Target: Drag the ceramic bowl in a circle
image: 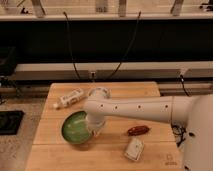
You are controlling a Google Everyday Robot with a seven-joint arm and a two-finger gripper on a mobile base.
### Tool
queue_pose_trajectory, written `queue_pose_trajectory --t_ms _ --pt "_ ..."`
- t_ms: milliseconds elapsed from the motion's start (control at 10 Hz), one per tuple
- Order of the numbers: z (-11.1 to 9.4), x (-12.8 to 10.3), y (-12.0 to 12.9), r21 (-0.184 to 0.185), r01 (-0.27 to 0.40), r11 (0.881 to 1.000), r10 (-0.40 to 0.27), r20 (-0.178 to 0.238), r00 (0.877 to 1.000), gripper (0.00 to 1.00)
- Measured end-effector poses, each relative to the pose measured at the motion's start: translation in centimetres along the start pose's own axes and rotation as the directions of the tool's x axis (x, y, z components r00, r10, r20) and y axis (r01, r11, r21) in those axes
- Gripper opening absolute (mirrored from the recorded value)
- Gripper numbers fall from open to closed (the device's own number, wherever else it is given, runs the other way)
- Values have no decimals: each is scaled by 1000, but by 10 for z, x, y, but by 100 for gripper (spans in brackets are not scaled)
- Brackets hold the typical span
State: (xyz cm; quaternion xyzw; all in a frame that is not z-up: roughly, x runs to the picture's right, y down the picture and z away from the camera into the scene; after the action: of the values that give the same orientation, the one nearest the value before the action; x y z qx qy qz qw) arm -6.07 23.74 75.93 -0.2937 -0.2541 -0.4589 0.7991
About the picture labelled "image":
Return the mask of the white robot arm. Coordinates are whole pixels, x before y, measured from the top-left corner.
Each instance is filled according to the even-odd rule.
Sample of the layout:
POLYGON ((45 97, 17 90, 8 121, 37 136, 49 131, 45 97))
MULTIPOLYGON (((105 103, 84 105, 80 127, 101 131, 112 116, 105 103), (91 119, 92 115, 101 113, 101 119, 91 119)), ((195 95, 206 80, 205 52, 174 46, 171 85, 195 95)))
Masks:
POLYGON ((91 126, 105 116, 183 124, 187 135, 182 171, 213 171, 213 94, 121 100, 89 97, 84 110, 91 126))

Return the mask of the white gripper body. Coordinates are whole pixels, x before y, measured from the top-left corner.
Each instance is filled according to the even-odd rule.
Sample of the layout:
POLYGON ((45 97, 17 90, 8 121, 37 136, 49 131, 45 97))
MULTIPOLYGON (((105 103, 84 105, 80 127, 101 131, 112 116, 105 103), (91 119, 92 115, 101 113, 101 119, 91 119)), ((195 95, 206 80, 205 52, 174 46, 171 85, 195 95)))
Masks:
POLYGON ((88 114, 86 116, 86 125, 94 136, 98 136, 105 126, 105 117, 88 114))

